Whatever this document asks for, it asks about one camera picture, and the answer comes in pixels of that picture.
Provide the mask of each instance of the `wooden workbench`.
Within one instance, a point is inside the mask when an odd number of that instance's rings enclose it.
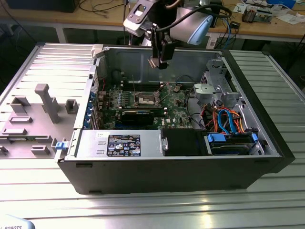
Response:
[[[107,3],[109,0],[92,0],[93,4]],[[239,0],[224,0],[225,6],[234,9],[234,5]],[[99,9],[109,8],[115,5],[122,4],[121,0],[114,0],[110,4],[99,6]],[[91,10],[91,2],[87,0],[82,7]],[[74,13],[62,13],[56,11],[38,11],[38,10],[11,10],[6,5],[6,8],[12,16],[21,24],[29,24],[36,26],[50,26],[57,31],[60,42],[66,42],[63,28],[79,28],[79,29],[97,29],[97,30],[122,30],[123,6],[119,6],[108,10],[108,18],[98,15],[93,12],[87,12],[77,8]],[[294,10],[305,10],[305,6],[296,4]],[[271,23],[244,23],[242,22],[240,13],[233,13],[232,20],[241,23],[238,38],[257,39],[257,40],[275,40],[275,41],[291,41],[297,42],[301,39],[305,32],[305,23],[291,25],[278,18],[273,18]],[[0,9],[0,23],[12,23],[13,21],[7,13]],[[218,20],[215,28],[210,28],[208,36],[213,39],[220,36],[220,33],[225,32],[221,20]]]

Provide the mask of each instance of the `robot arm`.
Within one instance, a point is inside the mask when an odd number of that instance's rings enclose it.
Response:
[[[201,2],[138,0],[124,21],[124,26],[131,34],[138,37],[145,34],[145,38],[151,41],[153,53],[148,61],[152,68],[167,68],[167,62],[173,57],[177,40],[200,44],[208,32],[213,16],[229,18],[232,15],[232,12],[224,6],[217,4],[200,6]],[[208,10],[211,8],[219,8],[226,14],[215,14]]]

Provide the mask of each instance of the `motherboard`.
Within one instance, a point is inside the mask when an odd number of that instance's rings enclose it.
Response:
[[[192,128],[181,84],[121,83],[98,92],[100,129]]]

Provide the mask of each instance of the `warning label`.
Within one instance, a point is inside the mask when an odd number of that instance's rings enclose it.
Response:
[[[141,156],[140,135],[109,135],[107,156]]]

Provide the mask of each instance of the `circuit board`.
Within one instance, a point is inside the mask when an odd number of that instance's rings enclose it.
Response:
[[[114,85],[108,90],[100,109],[101,129],[150,129],[192,128],[185,108],[185,90],[174,92],[176,84],[166,84],[159,92],[124,91]],[[153,124],[143,126],[123,125],[124,111],[146,111],[154,113]]]

